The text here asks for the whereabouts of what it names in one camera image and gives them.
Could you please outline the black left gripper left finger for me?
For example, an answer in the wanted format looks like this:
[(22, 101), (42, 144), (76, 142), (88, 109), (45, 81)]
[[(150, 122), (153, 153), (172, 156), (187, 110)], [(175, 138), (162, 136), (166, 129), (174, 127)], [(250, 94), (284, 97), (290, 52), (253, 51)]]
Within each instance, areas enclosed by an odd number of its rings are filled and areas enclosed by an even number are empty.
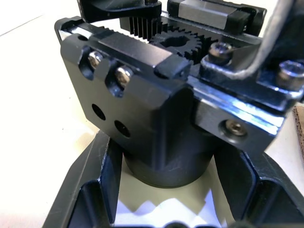
[(71, 165), (44, 222), (46, 228), (110, 228), (122, 172), (122, 148), (98, 132)]

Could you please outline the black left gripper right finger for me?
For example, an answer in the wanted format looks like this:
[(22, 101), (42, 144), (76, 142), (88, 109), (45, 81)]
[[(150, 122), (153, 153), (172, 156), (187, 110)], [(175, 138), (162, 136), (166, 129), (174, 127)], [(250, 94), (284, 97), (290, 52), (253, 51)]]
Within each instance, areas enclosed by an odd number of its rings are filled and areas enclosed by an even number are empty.
[(304, 197), (269, 155), (226, 148), (214, 159), (236, 222), (255, 228), (304, 226)]

